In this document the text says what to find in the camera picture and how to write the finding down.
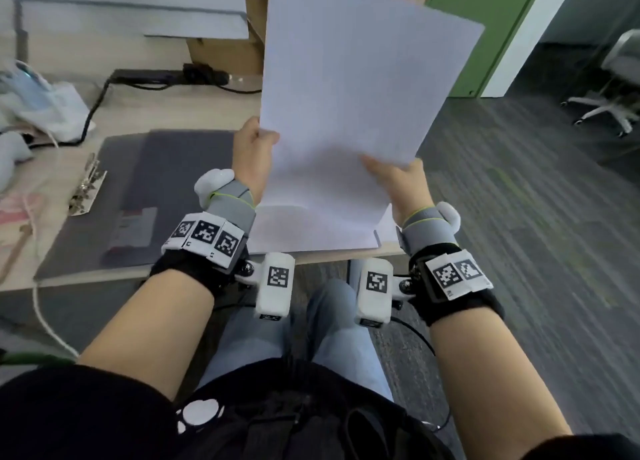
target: metal clip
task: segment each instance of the metal clip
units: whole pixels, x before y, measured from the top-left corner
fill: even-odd
[[[69,199],[69,216],[82,216],[91,211],[93,201],[95,201],[100,186],[107,175],[106,171],[98,170],[98,165],[100,165],[100,161],[96,159],[96,155],[90,154],[84,166],[83,179]]]

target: person's left arm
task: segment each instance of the person's left arm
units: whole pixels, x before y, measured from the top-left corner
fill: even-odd
[[[259,135],[249,119],[234,136],[233,170],[249,188],[254,205],[262,198],[271,149],[279,135]],[[175,398],[213,310],[209,289],[169,269],[149,278],[80,355],[78,364],[125,375]]]

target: gray wristband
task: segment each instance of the gray wristband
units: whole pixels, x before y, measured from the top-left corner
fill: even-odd
[[[397,235],[400,247],[409,256],[434,244],[458,244],[451,225],[435,207],[428,207],[411,215],[404,222],[403,229],[397,229]]]
[[[211,193],[210,199],[206,209],[208,213],[235,224],[247,235],[250,233],[255,220],[255,209],[251,192],[244,184],[231,181]]]

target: hand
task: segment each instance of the hand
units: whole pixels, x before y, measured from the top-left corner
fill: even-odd
[[[415,159],[404,169],[369,156],[360,156],[360,160],[389,194],[398,226],[402,227],[416,211],[434,206],[421,159]]]
[[[260,132],[260,120],[251,117],[234,135],[234,157],[232,168],[236,180],[242,182],[251,191],[253,205],[258,206],[267,186],[271,172],[271,149],[280,134]]]

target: person's right arm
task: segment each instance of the person's right arm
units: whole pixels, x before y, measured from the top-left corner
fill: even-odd
[[[422,161],[405,169],[362,158],[387,190],[399,226],[433,206]],[[474,308],[437,320],[431,340],[460,440],[470,460],[517,460],[571,435],[553,396],[502,319]]]

